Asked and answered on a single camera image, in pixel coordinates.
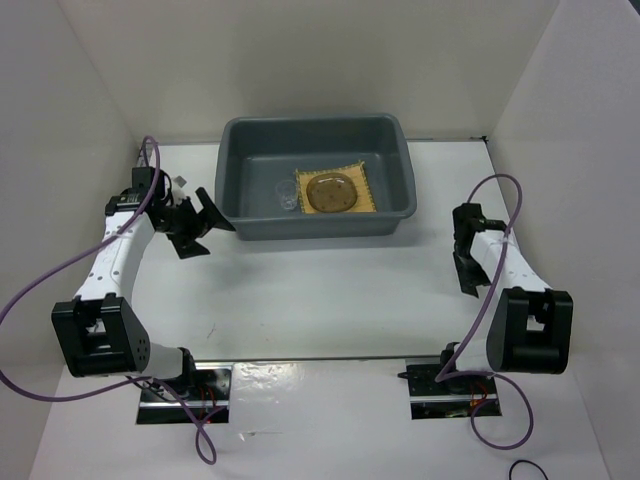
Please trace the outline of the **clear plastic cup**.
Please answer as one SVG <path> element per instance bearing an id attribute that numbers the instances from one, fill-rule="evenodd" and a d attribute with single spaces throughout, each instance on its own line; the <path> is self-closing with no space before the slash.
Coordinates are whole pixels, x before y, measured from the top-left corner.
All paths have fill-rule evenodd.
<path id="1" fill-rule="evenodd" d="M 298 207 L 298 184 L 294 180 L 285 179 L 275 186 L 276 197 L 280 207 L 285 211 L 294 211 Z"/>

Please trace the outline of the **yellow woven bamboo mat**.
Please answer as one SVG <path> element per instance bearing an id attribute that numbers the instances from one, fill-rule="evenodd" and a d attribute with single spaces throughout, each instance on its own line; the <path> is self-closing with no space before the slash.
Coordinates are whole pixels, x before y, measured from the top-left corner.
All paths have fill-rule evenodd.
<path id="1" fill-rule="evenodd" d="M 363 160 L 323 170 L 296 170 L 295 178 L 300 209 L 304 214 L 377 211 Z"/>

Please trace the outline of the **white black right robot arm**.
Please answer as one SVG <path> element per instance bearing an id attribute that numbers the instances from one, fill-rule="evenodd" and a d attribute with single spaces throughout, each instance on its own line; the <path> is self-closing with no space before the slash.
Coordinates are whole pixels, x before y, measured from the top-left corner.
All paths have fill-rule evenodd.
<path id="1" fill-rule="evenodd" d="M 463 391 L 473 371 L 529 374 L 564 373 L 569 361 L 573 299 L 543 281 L 530 267 L 507 224 L 490 220 L 478 203 L 452 212 L 453 259 L 460 289 L 478 297 L 480 313 L 497 301 L 488 331 L 474 340 L 451 342 L 442 351 L 438 381 L 450 393 Z"/>

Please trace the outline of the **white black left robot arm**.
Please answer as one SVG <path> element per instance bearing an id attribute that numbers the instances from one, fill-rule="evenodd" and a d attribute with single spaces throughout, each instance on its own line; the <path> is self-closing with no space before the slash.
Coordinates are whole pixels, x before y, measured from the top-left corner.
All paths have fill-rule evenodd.
<path id="1" fill-rule="evenodd" d="M 51 314 L 72 376 L 140 375 L 162 380 L 176 399 L 196 393 L 199 375 L 189 350 L 152 342 L 132 307 L 138 270 L 155 234 L 165 235 L 185 260 L 208 254 L 199 240 L 210 230 L 232 230 L 204 188 L 195 194 L 199 208 L 178 180 L 153 167 L 136 167 L 130 187 L 109 199 L 105 246 L 74 297 L 56 303 Z"/>

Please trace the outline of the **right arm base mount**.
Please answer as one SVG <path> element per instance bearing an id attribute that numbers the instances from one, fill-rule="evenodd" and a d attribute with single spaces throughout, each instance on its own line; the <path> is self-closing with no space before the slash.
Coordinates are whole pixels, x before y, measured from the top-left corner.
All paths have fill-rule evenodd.
<path id="1" fill-rule="evenodd" d="M 477 406 L 479 417 L 502 415 L 493 379 L 466 376 L 436 382 L 440 370 L 438 357 L 425 357 L 406 360 L 397 374 L 407 382 L 413 420 L 469 418 Z"/>

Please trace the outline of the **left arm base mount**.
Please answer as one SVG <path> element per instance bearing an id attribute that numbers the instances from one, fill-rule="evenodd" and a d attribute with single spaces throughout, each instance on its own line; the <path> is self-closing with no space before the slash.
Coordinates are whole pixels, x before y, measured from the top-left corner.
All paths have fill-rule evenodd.
<path id="1" fill-rule="evenodd" d="M 230 363 L 197 362 L 194 384 L 171 386 L 199 421 L 226 424 L 230 416 L 233 366 Z M 179 401 L 162 387 L 144 382 L 136 416 L 137 425 L 188 424 L 191 420 Z"/>

